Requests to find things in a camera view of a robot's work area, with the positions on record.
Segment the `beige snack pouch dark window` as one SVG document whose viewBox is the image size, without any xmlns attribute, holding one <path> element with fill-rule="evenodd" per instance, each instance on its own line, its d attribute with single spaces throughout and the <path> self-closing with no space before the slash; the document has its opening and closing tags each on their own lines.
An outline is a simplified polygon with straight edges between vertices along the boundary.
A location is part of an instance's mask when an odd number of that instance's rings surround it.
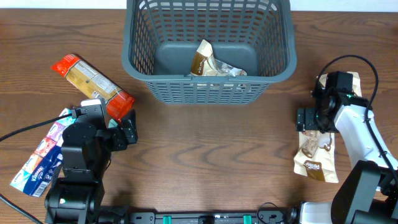
<svg viewBox="0 0 398 224">
<path fill-rule="evenodd" d="M 361 80 L 359 78 L 359 73 L 358 72 L 348 72 L 353 75 L 353 84 L 352 84 L 352 89 L 353 92 L 356 96 L 362 97 L 361 93 Z M 326 78 L 327 78 L 327 73 L 322 74 L 319 79 L 319 83 L 321 84 L 322 89 L 325 89 L 326 86 Z"/>
</svg>

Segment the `teal wet wipes pack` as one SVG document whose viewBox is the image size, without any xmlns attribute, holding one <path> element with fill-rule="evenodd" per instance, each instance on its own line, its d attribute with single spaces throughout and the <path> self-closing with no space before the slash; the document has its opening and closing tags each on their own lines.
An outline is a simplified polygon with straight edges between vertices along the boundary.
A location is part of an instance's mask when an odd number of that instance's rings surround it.
<svg viewBox="0 0 398 224">
<path fill-rule="evenodd" d="M 119 124 L 118 124 L 117 121 L 115 121 L 114 119 L 110 119 L 110 120 L 109 120 L 108 128 L 116 128 L 116 127 L 118 127 L 118 126 L 119 126 Z"/>
</svg>

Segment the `orange pasta packet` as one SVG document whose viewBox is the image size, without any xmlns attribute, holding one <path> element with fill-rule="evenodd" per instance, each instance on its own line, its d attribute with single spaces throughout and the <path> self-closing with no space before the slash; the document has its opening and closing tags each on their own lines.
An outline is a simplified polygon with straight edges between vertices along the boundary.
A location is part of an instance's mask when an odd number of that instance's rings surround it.
<svg viewBox="0 0 398 224">
<path fill-rule="evenodd" d="M 67 54 L 52 65 L 52 70 L 87 97 L 103 99 L 112 118 L 119 121 L 132 110 L 134 98 L 80 56 Z"/>
</svg>

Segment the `beige snack pouch cookie print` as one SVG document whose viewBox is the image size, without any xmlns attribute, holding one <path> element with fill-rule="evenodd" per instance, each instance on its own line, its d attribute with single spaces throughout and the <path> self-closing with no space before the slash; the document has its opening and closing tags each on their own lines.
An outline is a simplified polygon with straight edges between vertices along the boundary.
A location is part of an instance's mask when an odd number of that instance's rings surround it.
<svg viewBox="0 0 398 224">
<path fill-rule="evenodd" d="M 335 169 L 335 134 L 304 131 L 298 133 L 298 138 L 294 172 L 322 182 L 338 183 Z"/>
</svg>

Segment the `beige snack pouch brown band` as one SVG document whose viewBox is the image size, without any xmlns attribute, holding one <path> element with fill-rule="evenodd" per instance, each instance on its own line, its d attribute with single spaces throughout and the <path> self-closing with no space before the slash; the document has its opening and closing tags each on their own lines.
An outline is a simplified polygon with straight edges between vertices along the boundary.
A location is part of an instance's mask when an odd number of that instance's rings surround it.
<svg viewBox="0 0 398 224">
<path fill-rule="evenodd" d="M 192 60 L 190 74 L 194 76 L 246 76 L 247 72 L 214 58 L 212 45 L 203 39 Z"/>
</svg>

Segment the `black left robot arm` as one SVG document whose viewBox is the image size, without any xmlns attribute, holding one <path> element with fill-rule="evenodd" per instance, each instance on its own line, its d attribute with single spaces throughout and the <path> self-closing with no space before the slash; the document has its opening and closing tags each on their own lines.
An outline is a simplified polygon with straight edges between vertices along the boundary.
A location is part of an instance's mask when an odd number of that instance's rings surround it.
<svg viewBox="0 0 398 224">
<path fill-rule="evenodd" d="M 103 176 L 114 151 L 138 140 L 136 112 L 130 110 L 112 128 L 105 121 L 103 100 L 82 101 L 71 110 L 77 121 L 62 134 L 62 165 L 55 169 L 45 198 L 46 223 L 129 223 L 128 207 L 101 204 Z"/>
</svg>

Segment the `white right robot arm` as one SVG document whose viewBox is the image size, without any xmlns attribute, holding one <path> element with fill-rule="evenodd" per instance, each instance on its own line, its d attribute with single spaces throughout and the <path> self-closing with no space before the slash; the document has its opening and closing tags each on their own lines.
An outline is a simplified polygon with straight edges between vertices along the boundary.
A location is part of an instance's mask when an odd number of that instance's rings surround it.
<svg viewBox="0 0 398 224">
<path fill-rule="evenodd" d="M 304 202 L 299 223 L 397 223 L 397 159 L 367 109 L 359 75 L 320 75 L 316 106 L 297 111 L 298 152 L 294 171 L 315 180 L 337 183 L 335 134 L 343 138 L 352 170 L 331 202 Z"/>
</svg>

